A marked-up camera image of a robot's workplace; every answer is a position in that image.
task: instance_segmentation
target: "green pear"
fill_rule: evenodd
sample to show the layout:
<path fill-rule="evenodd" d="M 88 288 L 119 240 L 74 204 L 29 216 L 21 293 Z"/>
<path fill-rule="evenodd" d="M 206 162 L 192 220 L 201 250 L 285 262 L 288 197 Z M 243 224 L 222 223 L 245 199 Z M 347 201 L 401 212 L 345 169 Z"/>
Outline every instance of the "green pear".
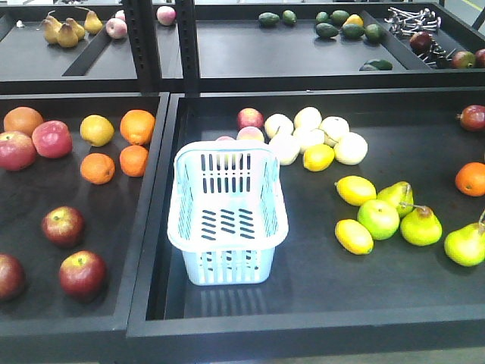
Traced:
<path fill-rule="evenodd" d="M 402 237 L 417 246 L 431 245 L 443 233 L 440 220 L 427 206 L 415 206 L 414 210 L 402 218 L 400 229 Z"/>
<path fill-rule="evenodd" d="M 405 217 L 411 212 L 413 209 L 412 205 L 415 203 L 412 196 L 411 184 L 403 180 L 379 191 L 377 199 L 386 201 L 394 206 L 400 218 Z"/>
<path fill-rule="evenodd" d="M 445 239 L 445 253 L 464 267 L 482 263 L 485 259 L 485 225 L 474 222 L 452 231 Z"/>
<path fill-rule="evenodd" d="M 62 24 L 58 34 L 58 43 L 62 48 L 72 48 L 79 42 L 73 27 L 67 23 Z"/>

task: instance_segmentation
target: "black shelf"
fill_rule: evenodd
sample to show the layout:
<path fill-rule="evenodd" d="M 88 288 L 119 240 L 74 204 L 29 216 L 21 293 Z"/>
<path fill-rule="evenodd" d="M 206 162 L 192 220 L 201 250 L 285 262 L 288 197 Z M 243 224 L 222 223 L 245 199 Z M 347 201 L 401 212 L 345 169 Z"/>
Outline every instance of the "black shelf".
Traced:
<path fill-rule="evenodd" d="M 483 160 L 483 134 L 455 115 L 479 103 L 484 88 L 382 89 L 171 96 L 140 256 L 127 340 L 139 362 L 204 362 L 483 346 L 483 266 L 448 259 L 444 237 L 480 216 L 483 203 L 454 185 L 459 168 Z M 346 118 L 369 145 L 359 165 L 334 162 L 311 173 L 302 157 L 280 180 L 289 234 L 262 284 L 199 287 L 166 236 L 173 157 L 183 145 L 236 135 L 236 114 L 292 118 L 305 106 Z M 442 239 L 425 248 L 396 233 L 369 256 L 345 251 L 333 235 L 357 209 L 333 183 L 357 174 L 377 189 L 399 180 L 431 207 Z"/>
<path fill-rule="evenodd" d="M 22 295 L 0 305 L 0 361 L 131 362 L 125 331 L 167 102 L 167 93 L 0 98 L 2 110 L 27 105 L 46 120 L 65 122 L 74 141 L 74 150 L 66 157 L 38 156 L 23 171 L 0 171 L 0 250 L 22 262 L 28 280 Z M 158 119 L 143 178 L 126 176 L 118 161 L 128 145 L 119 133 L 119 123 L 133 108 L 150 111 Z M 90 147 L 81 139 L 80 122 L 90 114 L 103 115 L 113 123 L 116 132 L 108 145 Z M 114 159 L 116 172 L 108 184 L 95 186 L 80 176 L 80 163 L 91 152 Z M 86 219 L 83 242 L 72 249 L 57 248 L 40 230 L 43 216 L 62 205 L 77 207 Z M 109 274 L 108 288 L 88 304 L 66 297 L 58 282 L 62 261 L 82 249 L 101 255 Z"/>

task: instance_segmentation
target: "pink apple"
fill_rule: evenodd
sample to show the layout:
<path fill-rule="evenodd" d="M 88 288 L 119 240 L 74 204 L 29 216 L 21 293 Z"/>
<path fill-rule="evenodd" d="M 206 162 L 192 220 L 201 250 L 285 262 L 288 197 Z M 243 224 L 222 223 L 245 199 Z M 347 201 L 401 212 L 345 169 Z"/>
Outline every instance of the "pink apple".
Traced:
<path fill-rule="evenodd" d="M 257 127 L 244 127 L 238 132 L 236 140 L 259 140 L 264 143 L 264 134 Z"/>
<path fill-rule="evenodd" d="M 73 150 L 69 128 L 59 120 L 46 121 L 36 127 L 32 134 L 37 152 L 46 158 L 60 158 Z"/>
<path fill-rule="evenodd" d="M 72 248 L 81 241 L 84 217 L 81 211 L 70 206 L 60 206 L 44 216 L 42 231 L 54 245 Z"/>
<path fill-rule="evenodd" d="M 237 114 L 237 127 L 240 130 L 244 127 L 262 128 L 263 125 L 263 115 L 255 108 L 244 108 Z"/>
<path fill-rule="evenodd" d="M 114 17 L 116 17 L 117 19 L 121 19 L 122 21 L 126 22 L 127 19 L 125 18 L 124 16 L 124 10 L 118 10 L 115 14 L 114 14 Z"/>
<path fill-rule="evenodd" d="M 157 19 L 161 25 L 169 27 L 174 23 L 176 17 L 177 13 L 171 6 L 164 5 L 157 9 Z"/>
<path fill-rule="evenodd" d="M 10 254 L 0 253 L 0 301 L 14 299 L 25 286 L 25 271 L 20 261 Z"/>
<path fill-rule="evenodd" d="M 36 148 L 30 137 L 20 131 L 0 134 L 0 168 L 19 171 L 36 160 Z"/>
<path fill-rule="evenodd" d="M 216 141 L 218 140 L 234 140 L 234 138 L 232 138 L 231 136 L 228 136 L 228 135 L 223 135 L 223 136 L 220 136 L 216 139 Z"/>
<path fill-rule="evenodd" d="M 107 275 L 105 260 L 88 250 L 68 256 L 59 268 L 59 281 L 64 292 L 84 303 L 98 296 Z"/>
<path fill-rule="evenodd" d="M 128 27 L 124 20 L 112 17 L 106 22 L 106 33 L 113 39 L 121 39 L 127 36 Z"/>

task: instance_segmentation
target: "white plastic basket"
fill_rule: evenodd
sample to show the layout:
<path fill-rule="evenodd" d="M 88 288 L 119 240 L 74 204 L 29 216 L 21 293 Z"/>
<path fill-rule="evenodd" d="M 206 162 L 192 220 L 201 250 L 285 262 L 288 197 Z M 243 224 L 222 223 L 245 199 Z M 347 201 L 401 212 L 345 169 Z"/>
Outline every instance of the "white plastic basket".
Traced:
<path fill-rule="evenodd" d="M 280 163 L 254 140 L 194 142 L 174 159 L 167 235 L 198 285 L 266 280 L 288 233 Z"/>

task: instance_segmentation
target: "yellow fruit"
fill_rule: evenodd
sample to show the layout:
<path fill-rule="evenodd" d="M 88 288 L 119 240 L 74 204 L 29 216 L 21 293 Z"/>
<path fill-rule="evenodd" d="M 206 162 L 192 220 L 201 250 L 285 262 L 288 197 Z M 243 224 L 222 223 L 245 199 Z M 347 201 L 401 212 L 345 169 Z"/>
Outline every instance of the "yellow fruit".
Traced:
<path fill-rule="evenodd" d="M 369 230 L 351 218 L 336 223 L 335 236 L 344 248 L 356 255 L 368 254 L 374 248 Z"/>
<path fill-rule="evenodd" d="M 80 134 L 92 146 L 104 146 L 113 139 L 114 127 L 107 118 L 90 115 L 81 122 Z"/>
<path fill-rule="evenodd" d="M 345 24 L 357 24 L 357 25 L 360 25 L 361 27 L 363 27 L 364 21 L 357 14 L 352 14 L 351 16 L 349 16 L 347 18 L 346 22 L 343 25 L 345 25 Z"/>
<path fill-rule="evenodd" d="M 346 176 L 336 183 L 336 191 L 350 205 L 360 206 L 369 199 L 377 197 L 376 187 L 363 177 Z"/>
<path fill-rule="evenodd" d="M 323 171 L 335 159 L 335 152 L 327 144 L 310 146 L 303 153 L 303 167 L 312 172 Z"/>

